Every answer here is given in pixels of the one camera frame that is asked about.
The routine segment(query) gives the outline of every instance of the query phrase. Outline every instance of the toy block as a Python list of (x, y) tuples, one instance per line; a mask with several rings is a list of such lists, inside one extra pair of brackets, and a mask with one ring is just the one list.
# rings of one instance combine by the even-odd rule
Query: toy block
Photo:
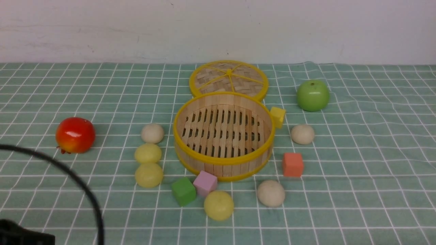
[(285, 119), (286, 110), (273, 106), (271, 107), (270, 113), (274, 121), (274, 126), (281, 129), (283, 120)]
[(202, 197), (206, 197), (210, 192), (214, 191), (217, 185), (217, 177), (205, 171), (200, 171), (197, 178), (194, 180), (195, 189)]
[(171, 190), (177, 203), (179, 203), (181, 207), (188, 205), (197, 197), (195, 187), (188, 177), (183, 177), (174, 182), (171, 185)]
[(303, 157), (300, 153), (287, 152), (283, 155), (283, 176), (301, 177), (304, 170)]

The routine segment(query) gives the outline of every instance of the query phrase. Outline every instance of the yellow rim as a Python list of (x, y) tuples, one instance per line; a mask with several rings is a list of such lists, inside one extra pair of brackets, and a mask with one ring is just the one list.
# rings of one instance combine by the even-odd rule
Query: yellow rim
[[(265, 143), (259, 147), (258, 149), (256, 149), (255, 151), (248, 153), (247, 155), (244, 156), (239, 156), (239, 157), (230, 157), (230, 158), (218, 158), (218, 157), (210, 157), (210, 156), (205, 156), (203, 154), (200, 154), (198, 152), (195, 152), (194, 150), (192, 150), (191, 148), (189, 148), (186, 144), (183, 143), (182, 138), (180, 137), (179, 133), (177, 132), (177, 121), (179, 119), (180, 113), (192, 102), (201, 99), (205, 96), (213, 96), (213, 95), (235, 95), (235, 96), (240, 96), (246, 99), (250, 99), (255, 101), (258, 105), (260, 105), (265, 112), (268, 114), (269, 118), (271, 119), (271, 123), (272, 123), (272, 129), (271, 129), (271, 133), (268, 137), (268, 139), (265, 141)], [(177, 112), (176, 117), (174, 119), (174, 124), (173, 124), (173, 134), (174, 134), (174, 140), (176, 142), (176, 144), (180, 147), (180, 149), (184, 152), (186, 152), (186, 154), (188, 154), (190, 157), (195, 158), (199, 161), (205, 162), (205, 163), (210, 163), (210, 164), (216, 164), (216, 165), (236, 165), (236, 164), (241, 164), (241, 163), (245, 163), (245, 162), (249, 162), (259, 156), (261, 156), (269, 147), (270, 145), (272, 145), (272, 143), (274, 142), (274, 135), (276, 133), (276, 128), (274, 126), (274, 119), (271, 115), (271, 113), (269, 112), (269, 110), (259, 101), (254, 100), (253, 98), (251, 98), (248, 95), (244, 95), (244, 94), (240, 94), (240, 93), (235, 93), (235, 92), (212, 92), (212, 93), (207, 93), (207, 94), (202, 94), (200, 96), (194, 97), (191, 100), (189, 100), (186, 104), (184, 104), (180, 110)]]
[(262, 84), (263, 84), (263, 87), (262, 87), (262, 89), (260, 90), (260, 92), (259, 92), (256, 96), (250, 97), (250, 98), (253, 98), (253, 99), (257, 100), (257, 101), (262, 101), (262, 100), (265, 98), (266, 93), (268, 92), (268, 78), (266, 77), (265, 73), (264, 73), (262, 70), (260, 70), (259, 68), (255, 67), (254, 65), (251, 65), (251, 64), (248, 64), (248, 63), (244, 63), (244, 62), (241, 62), (241, 61), (234, 61), (234, 60), (221, 60), (221, 61), (209, 62), (209, 63), (204, 64), (204, 65), (198, 67), (197, 69), (195, 69), (194, 72), (191, 74), (191, 77), (189, 78), (189, 88), (191, 89), (191, 93), (192, 93), (192, 95), (193, 95), (194, 97), (198, 97), (198, 96), (203, 95), (203, 93), (200, 92), (199, 88), (197, 88), (197, 87), (195, 86), (195, 79), (196, 79), (196, 77), (197, 77), (197, 73), (198, 73), (200, 70), (202, 70), (202, 69), (208, 67), (208, 68), (210, 68), (210, 69), (214, 69), (214, 70), (221, 71), (221, 72), (224, 73), (222, 76), (219, 76), (219, 77), (217, 77), (217, 78), (215, 78), (215, 79), (210, 80), (210, 81), (207, 82), (206, 84), (203, 84), (203, 85), (200, 87), (200, 88), (202, 88), (202, 87), (204, 87), (204, 86), (206, 86), (206, 85), (209, 85), (209, 84), (212, 83), (213, 81), (215, 81), (215, 80), (217, 80), (217, 79), (219, 79), (219, 78), (222, 78), (222, 77), (226, 76), (226, 71), (223, 71), (223, 70), (221, 70), (221, 69), (219, 69), (219, 68), (210, 67), (211, 65), (214, 65), (214, 64), (217, 64), (217, 63), (226, 63), (226, 62), (227, 62), (227, 63), (236, 63), (236, 64), (238, 64), (237, 66), (235, 66), (235, 67), (232, 69), (232, 71), (233, 71), (234, 69), (236, 69), (237, 67), (239, 67), (239, 66), (241, 66), (241, 65), (244, 65), (244, 66), (250, 67), (251, 69), (255, 70), (256, 72), (258, 72), (258, 73), (260, 74), (260, 76), (262, 77), (262, 81), (257, 81), (257, 80), (254, 80), (254, 79), (251, 79), (251, 78), (247, 78), (247, 77), (244, 77), (244, 76), (241, 76), (241, 75), (238, 75), (238, 74), (232, 74), (232, 75), (233, 75), (233, 76), (236, 76), (236, 77), (241, 77), (241, 78), (244, 78), (244, 79), (250, 80), (250, 81), (252, 81), (252, 82), (262, 83)]
[[(253, 171), (248, 172), (246, 174), (241, 174), (238, 176), (232, 176), (232, 177), (217, 177), (218, 181), (220, 182), (232, 182), (232, 181), (239, 181), (239, 180), (243, 180), (246, 179), (254, 174), (256, 174), (257, 172), (259, 172), (262, 168), (265, 167), (265, 165), (269, 162), (269, 159), (271, 158), (271, 154), (273, 153), (273, 151), (271, 151), (270, 154), (268, 154), (267, 159), (262, 163), (262, 165), (260, 165), (259, 167), (255, 168)], [(179, 158), (180, 162), (182, 163), (182, 165), (191, 173), (198, 175), (200, 173), (200, 171), (193, 169), (191, 166), (189, 166), (185, 161), (182, 160), (182, 158), (179, 155), (179, 152), (176, 151), (177, 157)]]

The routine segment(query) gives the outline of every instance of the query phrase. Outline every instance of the black cable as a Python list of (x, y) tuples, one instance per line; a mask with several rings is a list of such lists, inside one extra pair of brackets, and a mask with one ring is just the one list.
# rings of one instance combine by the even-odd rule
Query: black cable
[(47, 162), (50, 162), (51, 164), (55, 165), (58, 169), (62, 170), (64, 173), (69, 175), (77, 183), (77, 185), (79, 185), (80, 188), (82, 188), (82, 190), (85, 192), (85, 194), (88, 196), (89, 200), (91, 201), (92, 208), (94, 209), (95, 219), (97, 221), (97, 232), (98, 232), (97, 245), (105, 244), (105, 231), (104, 231), (103, 217), (102, 217), (102, 212), (100, 210), (99, 202), (97, 201), (97, 198), (91, 192), (89, 187), (85, 184), (85, 182), (83, 182), (83, 180), (76, 173), (74, 173), (74, 171), (70, 170), (65, 164), (55, 160), (54, 158), (49, 157), (44, 153), (39, 153), (31, 149), (26, 149), (23, 147), (13, 146), (13, 145), (0, 144), (0, 150), (15, 151), (30, 156), (34, 156), (36, 158), (39, 158), (40, 160), (45, 160)]

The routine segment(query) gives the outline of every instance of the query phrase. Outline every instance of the yellow cube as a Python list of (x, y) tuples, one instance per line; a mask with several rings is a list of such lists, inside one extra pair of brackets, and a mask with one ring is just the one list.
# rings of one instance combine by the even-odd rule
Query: yellow cube
[(286, 110), (278, 107), (271, 107), (271, 115), (273, 119), (274, 126), (278, 129), (282, 128), (283, 120), (285, 119)]

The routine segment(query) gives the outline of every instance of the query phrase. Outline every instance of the steamer basket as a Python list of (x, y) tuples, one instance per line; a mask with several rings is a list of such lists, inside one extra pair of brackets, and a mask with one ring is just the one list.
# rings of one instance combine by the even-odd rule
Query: steamer basket
[(254, 65), (222, 60), (195, 69), (189, 87), (194, 97), (210, 92), (237, 92), (262, 101), (268, 92), (268, 78)]
[(194, 174), (204, 170), (219, 181), (247, 178), (271, 156), (274, 120), (262, 103), (248, 95), (212, 92), (194, 97), (175, 117), (177, 156)]

